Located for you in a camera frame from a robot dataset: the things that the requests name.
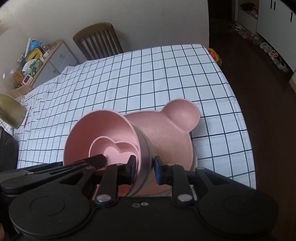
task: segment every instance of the white drawer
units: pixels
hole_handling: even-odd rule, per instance
[[[63,43],[59,48],[55,51],[53,56],[50,58],[50,62],[52,65],[56,68],[59,69],[63,62],[65,61],[66,57],[70,51],[67,49],[66,45]]]
[[[54,77],[57,77],[59,73],[56,71],[56,69],[51,65],[50,62],[47,62],[44,66],[43,70],[39,74],[37,80],[33,84],[33,89],[36,87],[42,85],[43,83],[53,79]]]
[[[77,60],[74,58],[73,54],[69,53],[64,63],[62,64],[62,66],[59,68],[59,73],[62,73],[67,66],[76,66],[76,65],[77,65]]]

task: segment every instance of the yellow toy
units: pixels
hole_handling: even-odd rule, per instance
[[[216,63],[221,66],[222,65],[222,60],[220,59],[220,57],[216,53],[216,51],[213,50],[212,48],[207,48],[207,50],[209,51],[209,53],[213,57],[213,59],[216,61]]]

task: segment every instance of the red object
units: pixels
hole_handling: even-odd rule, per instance
[[[255,6],[252,7],[252,11],[256,14],[258,14],[258,8],[256,8]]]
[[[215,59],[215,53],[214,52],[210,52],[210,55],[213,57],[213,59],[216,61],[216,59]]]
[[[28,112],[28,114],[27,114],[27,117],[26,117],[26,120],[25,120],[25,123],[24,123],[24,128],[25,128],[26,125],[27,125],[27,121],[28,121],[28,118],[29,118],[30,110],[31,110],[31,107],[30,107],[29,112]]]

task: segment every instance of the yellow container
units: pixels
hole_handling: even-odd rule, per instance
[[[13,128],[19,128],[26,115],[26,108],[8,95],[0,94],[0,118]]]

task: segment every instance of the grid pattern tablecloth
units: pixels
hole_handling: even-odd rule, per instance
[[[31,107],[28,123],[14,131],[20,146],[18,168],[62,161],[70,130],[92,110],[159,110],[176,98],[192,101],[201,112],[191,132],[198,165],[255,188],[253,154],[239,104],[199,44],[86,61],[34,89],[24,99],[26,108]]]

